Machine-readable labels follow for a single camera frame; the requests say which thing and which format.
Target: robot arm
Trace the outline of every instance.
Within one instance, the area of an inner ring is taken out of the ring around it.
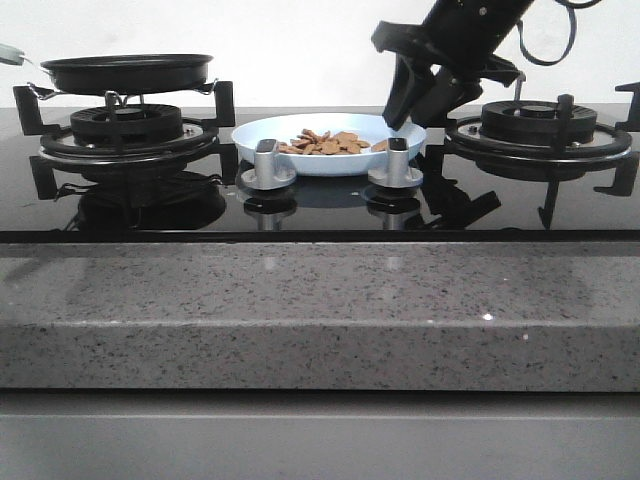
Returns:
[[[395,77],[383,112],[387,124],[398,129],[411,116],[422,127],[443,126],[448,112],[482,94],[481,78],[509,86],[520,72],[493,52],[514,26],[521,27],[520,18],[533,1],[437,0],[421,25],[380,22],[372,37],[374,46],[396,53]],[[573,9],[600,1],[556,0],[569,10],[572,35]]]

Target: black wire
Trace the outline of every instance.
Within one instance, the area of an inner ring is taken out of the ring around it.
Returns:
[[[573,44],[576,40],[576,33],[578,31],[578,20],[576,18],[576,13],[574,12],[573,8],[571,7],[566,7],[566,8],[567,8],[567,12],[569,13],[569,24],[570,24],[569,40],[567,41],[567,46],[564,49],[562,56],[557,60],[541,60],[533,56],[531,52],[527,50],[527,47],[524,45],[524,35],[523,35],[524,24],[522,20],[519,20],[518,23],[516,23],[516,27],[518,28],[518,34],[520,35],[520,51],[522,52],[522,55],[524,56],[524,58],[526,58],[527,60],[529,60],[531,63],[535,65],[550,67],[551,65],[556,65],[557,63],[560,63],[562,60],[566,58],[567,55],[569,55],[569,52],[573,48]]]
[[[601,1],[602,0],[590,0],[588,2],[576,3],[576,2],[571,2],[569,0],[556,0],[556,2],[558,2],[563,7],[573,8],[574,10],[580,10],[581,8],[590,8],[590,7],[593,7],[594,5],[597,5]]]
[[[555,1],[556,3],[562,5],[567,9],[567,12],[569,13],[569,23],[571,27],[571,30],[569,32],[569,40],[567,41],[567,47],[565,48],[564,52],[562,53],[562,56],[558,60],[550,60],[550,61],[541,60],[539,58],[534,57],[531,54],[531,52],[527,50],[527,47],[525,47],[524,45],[524,36],[523,36],[524,24],[522,23],[522,20],[519,20],[518,23],[516,23],[516,27],[518,28],[518,34],[520,35],[520,51],[522,52],[522,55],[524,56],[524,58],[526,58],[527,60],[529,60],[531,63],[535,65],[542,65],[544,67],[549,67],[551,65],[560,63],[562,60],[564,60],[565,57],[569,55],[569,52],[573,48],[573,44],[576,40],[576,33],[578,32],[578,20],[576,19],[575,10],[593,7],[594,5],[597,5],[598,3],[600,3],[602,0],[589,0],[583,3],[576,3],[570,0],[555,0]]]

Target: granite countertop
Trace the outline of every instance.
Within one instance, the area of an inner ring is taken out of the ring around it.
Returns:
[[[638,279],[631,241],[2,244],[0,388],[637,392]]]

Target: black frying pan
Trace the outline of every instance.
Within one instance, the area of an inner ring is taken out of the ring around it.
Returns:
[[[42,62],[57,89],[78,95],[122,95],[189,90],[207,80],[210,55],[122,55]]]

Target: white bowl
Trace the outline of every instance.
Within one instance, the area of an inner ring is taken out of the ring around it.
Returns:
[[[255,148],[260,140],[275,138],[290,143],[303,128],[322,135],[327,130],[332,134],[341,131],[353,132],[361,140],[374,145],[389,137],[402,137],[407,140],[409,157],[415,157],[426,139],[422,127],[406,123],[396,131],[387,126],[379,115],[351,113],[305,113],[264,118],[236,128],[231,138],[238,146],[242,157],[254,162]],[[380,166],[387,160],[387,152],[372,152],[369,148],[355,155],[294,155],[280,154],[293,164],[298,175],[309,176],[352,176],[364,175],[370,168]]]

